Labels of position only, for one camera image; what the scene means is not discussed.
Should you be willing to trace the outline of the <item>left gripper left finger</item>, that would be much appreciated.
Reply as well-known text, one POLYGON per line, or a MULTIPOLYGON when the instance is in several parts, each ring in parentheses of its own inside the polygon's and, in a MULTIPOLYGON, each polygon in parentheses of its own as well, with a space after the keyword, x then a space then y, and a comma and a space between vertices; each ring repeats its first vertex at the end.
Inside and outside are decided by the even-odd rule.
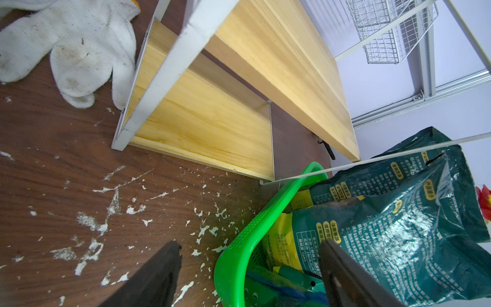
POLYGON ((171 306, 181 267, 181 245, 170 241, 101 306, 171 306))

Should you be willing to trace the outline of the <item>green seed bag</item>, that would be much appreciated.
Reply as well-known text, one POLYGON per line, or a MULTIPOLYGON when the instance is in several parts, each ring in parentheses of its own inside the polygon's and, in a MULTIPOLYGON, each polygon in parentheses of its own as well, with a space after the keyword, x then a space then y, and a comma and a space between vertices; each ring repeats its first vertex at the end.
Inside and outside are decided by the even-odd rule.
POLYGON ((285 266, 249 267, 244 299, 246 306, 329 306, 321 279, 285 266))

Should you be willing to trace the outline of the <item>green plastic basket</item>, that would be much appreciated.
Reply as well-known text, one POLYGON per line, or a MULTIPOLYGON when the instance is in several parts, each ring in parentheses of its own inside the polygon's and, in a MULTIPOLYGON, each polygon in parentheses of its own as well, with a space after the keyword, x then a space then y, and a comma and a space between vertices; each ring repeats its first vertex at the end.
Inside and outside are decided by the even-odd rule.
POLYGON ((214 269, 214 285, 223 306, 246 305, 246 271, 257 245, 300 188, 327 179, 322 165, 317 162, 311 162, 303 174, 307 177, 286 183, 220 254, 214 269))

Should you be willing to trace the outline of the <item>dark green fertilizer bag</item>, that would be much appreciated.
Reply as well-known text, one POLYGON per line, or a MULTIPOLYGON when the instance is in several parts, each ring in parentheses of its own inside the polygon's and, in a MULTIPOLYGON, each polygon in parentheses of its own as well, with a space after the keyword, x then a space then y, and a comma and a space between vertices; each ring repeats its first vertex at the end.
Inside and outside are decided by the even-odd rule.
POLYGON ((301 189, 262 239, 268 264, 320 276, 332 240, 407 306, 489 298, 490 254, 464 227, 450 167, 441 154, 385 193, 332 179, 301 189))
POLYGON ((341 170, 331 179, 319 180, 301 188, 286 211, 339 202, 351 197, 386 194, 398 188, 409 177, 425 170, 440 155, 448 158, 451 180, 457 181, 456 188, 462 191, 471 188, 473 179, 464 153, 460 146, 454 145, 341 170))

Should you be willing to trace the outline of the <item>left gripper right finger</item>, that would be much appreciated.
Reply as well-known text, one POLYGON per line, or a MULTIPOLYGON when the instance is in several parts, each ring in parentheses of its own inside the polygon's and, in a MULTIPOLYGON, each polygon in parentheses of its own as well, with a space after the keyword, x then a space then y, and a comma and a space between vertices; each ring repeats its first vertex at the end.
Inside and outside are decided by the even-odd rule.
POLYGON ((402 306, 332 239, 319 249, 319 266, 330 306, 402 306))

